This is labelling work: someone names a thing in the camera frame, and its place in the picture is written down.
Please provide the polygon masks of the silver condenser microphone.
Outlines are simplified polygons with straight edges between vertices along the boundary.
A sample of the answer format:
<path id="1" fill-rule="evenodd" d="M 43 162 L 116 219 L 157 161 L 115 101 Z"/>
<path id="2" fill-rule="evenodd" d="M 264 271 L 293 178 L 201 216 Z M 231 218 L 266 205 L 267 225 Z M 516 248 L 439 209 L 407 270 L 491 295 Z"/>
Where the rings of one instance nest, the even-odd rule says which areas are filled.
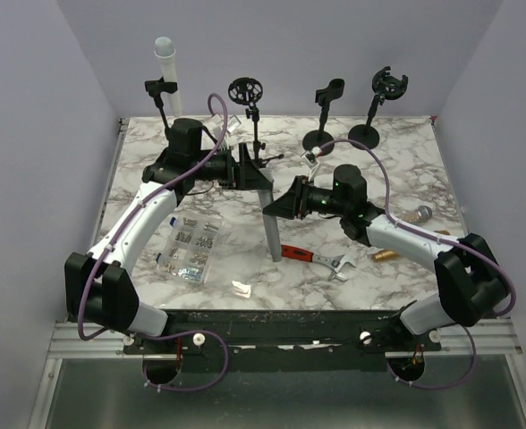
<path id="1" fill-rule="evenodd" d="M 260 189 L 258 191 L 259 203 L 261 208 L 265 208 L 274 202 L 273 188 Z M 282 259 L 281 242 L 277 220 L 274 216 L 264 214 L 262 216 L 267 236 L 267 246 L 273 262 L 279 262 Z"/>

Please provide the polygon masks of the gold microphone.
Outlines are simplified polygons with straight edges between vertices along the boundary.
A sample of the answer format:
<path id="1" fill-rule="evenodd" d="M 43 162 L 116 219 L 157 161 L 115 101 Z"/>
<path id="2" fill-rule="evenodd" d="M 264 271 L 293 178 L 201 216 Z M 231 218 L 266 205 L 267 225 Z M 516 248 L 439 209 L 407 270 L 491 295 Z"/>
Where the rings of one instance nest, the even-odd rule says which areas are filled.
<path id="1" fill-rule="evenodd" d="M 380 248 L 374 255 L 376 262 L 405 257 L 430 270 L 434 269 L 434 261 L 439 253 L 453 248 L 438 241 L 435 235 L 425 238 L 401 229 L 369 230 L 368 239 L 372 247 Z"/>

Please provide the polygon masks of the glitter rhinestone microphone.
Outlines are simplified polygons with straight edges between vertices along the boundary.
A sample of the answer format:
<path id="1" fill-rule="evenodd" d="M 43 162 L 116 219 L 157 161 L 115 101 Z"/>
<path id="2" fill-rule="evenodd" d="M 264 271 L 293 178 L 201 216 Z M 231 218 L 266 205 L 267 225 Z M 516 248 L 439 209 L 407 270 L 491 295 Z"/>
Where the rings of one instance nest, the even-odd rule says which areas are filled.
<path id="1" fill-rule="evenodd" d="M 429 206 L 418 206 L 414 210 L 403 214 L 402 220 L 412 224 L 426 223 L 433 217 L 433 211 Z"/>

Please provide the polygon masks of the black shock mount round stand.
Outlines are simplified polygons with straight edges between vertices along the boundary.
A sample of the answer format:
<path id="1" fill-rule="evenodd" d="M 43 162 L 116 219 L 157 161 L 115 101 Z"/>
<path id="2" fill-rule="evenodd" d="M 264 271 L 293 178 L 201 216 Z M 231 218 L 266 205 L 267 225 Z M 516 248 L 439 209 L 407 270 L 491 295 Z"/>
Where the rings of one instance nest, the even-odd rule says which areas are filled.
<path id="1" fill-rule="evenodd" d="M 348 133 L 348 138 L 360 142 L 368 149 L 377 147 L 380 135 L 377 129 L 372 126 L 372 122 L 378 112 L 378 108 L 385 101 L 394 101 L 402 97 L 408 88 L 408 84 L 409 78 L 403 75 L 400 79 L 397 79 L 391 74 L 390 66 L 385 66 L 380 71 L 377 71 L 371 81 L 374 97 L 369 107 L 367 121 L 353 126 Z"/>

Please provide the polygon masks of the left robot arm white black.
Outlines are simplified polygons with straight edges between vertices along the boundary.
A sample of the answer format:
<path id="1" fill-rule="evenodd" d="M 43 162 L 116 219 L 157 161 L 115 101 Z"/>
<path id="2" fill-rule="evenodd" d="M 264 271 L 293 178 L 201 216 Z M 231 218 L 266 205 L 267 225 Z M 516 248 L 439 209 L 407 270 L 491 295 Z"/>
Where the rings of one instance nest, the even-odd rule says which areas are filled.
<path id="1" fill-rule="evenodd" d="M 106 329 L 144 335 L 156 353 L 174 345 L 166 312 L 140 301 L 131 274 L 158 226 L 194 188 L 215 181 L 230 190 L 255 190 L 270 198 L 271 173 L 250 158 L 244 144 L 239 155 L 223 147 L 220 135 L 212 149 L 202 146 L 204 125 L 177 118 L 167 130 L 167 146 L 145 167 L 142 183 L 109 233 L 86 253 L 71 253 L 64 264 L 66 307 L 78 324 L 90 321 Z"/>

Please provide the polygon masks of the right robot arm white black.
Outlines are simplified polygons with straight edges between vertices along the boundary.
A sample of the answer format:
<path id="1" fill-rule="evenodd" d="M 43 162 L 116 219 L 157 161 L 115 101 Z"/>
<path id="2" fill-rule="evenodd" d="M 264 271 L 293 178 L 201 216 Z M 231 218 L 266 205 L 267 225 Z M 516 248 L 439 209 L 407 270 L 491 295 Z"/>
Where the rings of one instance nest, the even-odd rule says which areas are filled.
<path id="1" fill-rule="evenodd" d="M 354 165 L 335 168 L 332 189 L 296 177 L 263 212 L 284 219 L 314 212 L 335 215 L 349 239 L 393 250 L 435 274 L 437 293 L 402 309 L 388 328 L 390 343 L 400 350 L 410 349 L 424 332 L 438 327 L 473 326 L 510 294 L 508 281 L 495 268 L 496 261 L 482 237 L 443 236 L 391 221 L 383 209 L 369 202 L 367 182 Z"/>

